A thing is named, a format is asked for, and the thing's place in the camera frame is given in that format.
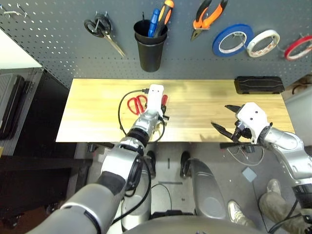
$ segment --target wooden table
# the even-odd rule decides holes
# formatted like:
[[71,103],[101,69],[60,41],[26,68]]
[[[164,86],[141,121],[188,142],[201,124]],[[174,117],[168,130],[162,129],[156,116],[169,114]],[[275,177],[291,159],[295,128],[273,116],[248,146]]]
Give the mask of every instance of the wooden table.
[[[74,79],[67,99],[57,142],[116,142],[123,137],[117,109],[124,94],[135,89],[162,84],[168,95],[166,115],[170,120],[161,141],[220,142],[230,141],[210,124],[214,121],[234,132],[235,114],[224,105],[257,103],[268,121],[283,131],[294,132],[281,95],[239,95],[233,80],[120,80]],[[121,122],[126,130],[137,116],[121,107]],[[151,140],[158,138],[162,127]]]

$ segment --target khaki pants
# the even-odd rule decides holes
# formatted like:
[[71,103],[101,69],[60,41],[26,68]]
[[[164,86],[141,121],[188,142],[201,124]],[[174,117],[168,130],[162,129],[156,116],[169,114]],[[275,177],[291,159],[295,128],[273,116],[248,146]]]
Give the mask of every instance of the khaki pants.
[[[275,192],[265,193],[260,198],[259,206],[261,212],[274,223],[278,223],[286,218],[292,208],[292,205],[288,204],[284,198]],[[295,209],[292,216],[298,213],[300,213],[300,210]],[[244,226],[255,227],[255,224],[246,217],[240,218],[238,223]],[[282,225],[282,228],[291,234],[304,234],[304,230],[307,227],[308,225],[302,217],[292,218]]]

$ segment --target scissors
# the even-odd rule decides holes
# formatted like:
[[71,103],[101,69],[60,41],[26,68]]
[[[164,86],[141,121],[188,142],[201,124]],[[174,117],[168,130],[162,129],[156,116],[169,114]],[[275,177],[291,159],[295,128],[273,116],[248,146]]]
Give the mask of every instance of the scissors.
[[[146,105],[147,104],[147,97],[145,97],[144,95],[138,95],[136,97],[133,97],[133,98],[129,99],[127,102],[129,110],[137,116],[139,114],[142,114],[146,109],[146,107],[143,107],[143,105],[142,105],[141,98],[145,100],[145,105]],[[135,107],[136,107],[135,112],[131,108],[131,101],[134,101],[134,103],[135,103]]]
[[211,2],[212,0],[204,0],[197,10],[196,19],[193,21],[194,31],[191,41],[196,39],[203,30],[208,30],[210,25],[222,14],[224,8],[228,4],[228,0],[222,0],[215,11],[208,18],[203,19]]
[[87,31],[98,38],[105,38],[118,51],[118,53],[120,53],[120,55],[124,57],[125,53],[110,36],[112,32],[112,25],[107,17],[107,14],[97,14],[94,20],[96,23],[89,19],[84,21],[84,27],[87,29]]

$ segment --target tape roll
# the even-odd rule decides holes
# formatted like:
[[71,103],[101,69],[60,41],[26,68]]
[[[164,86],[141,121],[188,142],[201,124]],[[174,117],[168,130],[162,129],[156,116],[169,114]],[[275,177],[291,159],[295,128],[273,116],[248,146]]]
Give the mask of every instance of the tape roll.
[[[221,44],[223,41],[231,36],[242,35],[244,39],[243,41],[232,49],[222,49]],[[229,57],[236,55],[242,52],[245,47],[249,44],[249,42],[253,39],[254,33],[252,28],[246,24],[234,24],[226,29],[224,29],[218,36],[214,39],[213,42],[213,52],[215,55],[220,57]]]
[[[254,47],[265,38],[272,38],[271,43],[261,50],[253,51]],[[264,31],[252,39],[252,41],[248,44],[247,53],[253,58],[264,56],[277,46],[279,39],[280,36],[275,30]]]
[[284,53],[284,56],[287,60],[289,61],[293,61],[293,60],[296,60],[296,59],[299,59],[301,57],[304,57],[308,52],[310,52],[312,50],[312,44],[308,45],[306,47],[305,50],[299,52],[298,54],[296,55],[292,55],[291,56],[291,53],[293,50],[295,50],[298,46],[302,45],[303,43],[306,43],[306,42],[312,42],[312,35],[309,35],[309,36],[306,36],[306,37],[303,37],[297,41],[295,41],[293,44],[291,44],[287,50],[285,51]]

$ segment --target pen holder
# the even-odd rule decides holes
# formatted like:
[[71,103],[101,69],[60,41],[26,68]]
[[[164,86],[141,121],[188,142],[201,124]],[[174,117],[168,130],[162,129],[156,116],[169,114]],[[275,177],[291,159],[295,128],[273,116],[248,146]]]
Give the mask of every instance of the pen holder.
[[149,38],[150,20],[141,20],[134,25],[138,55],[141,68],[146,72],[155,72],[160,67],[162,48],[167,38],[168,28],[162,30],[159,37]]

